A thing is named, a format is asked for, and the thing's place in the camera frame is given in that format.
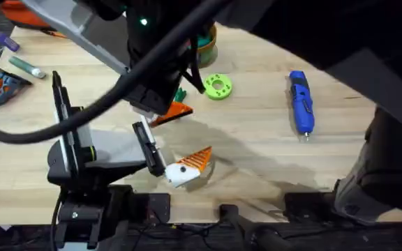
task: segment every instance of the marker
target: marker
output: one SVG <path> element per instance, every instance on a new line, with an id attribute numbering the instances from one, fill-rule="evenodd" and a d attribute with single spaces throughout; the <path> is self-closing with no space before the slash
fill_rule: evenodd
<path id="1" fill-rule="evenodd" d="M 26 61 L 23 61 L 16 56 L 12 56 L 8 60 L 11 64 L 14 66 L 18 67 L 19 69 L 25 71 L 26 73 L 29 73 L 30 75 L 37 77 L 37 78 L 44 78 L 46 76 L 46 73 L 42 72 L 40 68 L 35 67 L 31 65 L 30 63 L 27 63 Z"/>

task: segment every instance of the cable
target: cable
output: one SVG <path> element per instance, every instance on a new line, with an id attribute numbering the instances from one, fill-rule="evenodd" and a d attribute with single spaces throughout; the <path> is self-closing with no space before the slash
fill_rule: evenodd
<path id="1" fill-rule="evenodd" d="M 139 236 L 136 239 L 136 242 L 134 242 L 133 247 L 131 248 L 131 251 L 134 251 L 139 244 L 140 238 L 142 237 L 143 233 L 149 228 L 149 226 L 144 227 L 143 230 L 140 231 Z"/>
<path id="2" fill-rule="evenodd" d="M 205 235 L 202 236 L 202 242 L 204 243 L 204 245 L 209 248 L 210 250 L 213 251 L 220 251 L 220 250 L 224 250 L 223 248 L 214 248 L 213 246 L 211 246 L 208 242 L 207 242 L 207 237 L 209 237 L 210 235 L 210 231 L 207 230 L 207 233 Z"/>
<path id="3" fill-rule="evenodd" d="M 232 0 L 206 0 L 199 4 L 182 22 L 176 25 L 138 64 L 126 75 L 122 75 L 116 85 L 104 96 L 86 109 L 72 115 L 58 124 L 35 132 L 12 134 L 0 130 L 0 142 L 9 144 L 30 144 L 52 139 L 90 122 L 119 102 L 127 93 L 147 76 L 158 70 L 167 55 L 184 44 L 208 19 Z"/>
<path id="4" fill-rule="evenodd" d="M 60 189 L 59 197 L 55 203 L 54 212 L 52 213 L 52 222 L 50 223 L 50 251 L 57 251 L 57 246 L 55 245 L 55 226 L 57 225 L 57 216 L 59 214 L 60 203 L 63 199 L 64 190 Z"/>

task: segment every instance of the wooden table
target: wooden table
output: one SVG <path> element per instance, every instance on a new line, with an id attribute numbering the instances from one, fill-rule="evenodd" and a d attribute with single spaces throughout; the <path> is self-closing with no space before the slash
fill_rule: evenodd
<path id="1" fill-rule="evenodd" d="M 16 53 L 49 75 L 36 79 L 8 62 L 0 67 L 27 78 L 33 87 L 0 107 L 0 128 L 29 132 L 54 123 L 51 72 L 57 70 L 74 105 L 88 105 L 113 86 L 113 70 L 72 41 L 15 28 L 21 44 Z M 374 104 L 356 91 L 316 70 L 300 58 L 236 29 L 218 28 L 218 58 L 202 76 L 227 74 L 232 95 L 213 101 L 187 82 L 185 103 L 191 116 L 154 129 L 174 158 L 213 146 L 211 176 L 172 188 L 147 170 L 123 178 L 139 192 L 169 192 L 173 222 L 212 222 L 222 203 L 235 203 L 241 214 L 259 221 L 281 221 L 283 195 L 296 191 L 329 191 L 353 166 L 373 118 Z M 300 143 L 292 126 L 288 73 L 303 70 L 314 100 L 315 131 Z M 138 120 L 127 102 L 120 102 L 91 122 L 92 128 L 132 132 Z M 48 224 L 58 187 L 47 182 L 46 156 L 57 139 L 31 145 L 0 143 L 0 224 Z"/>

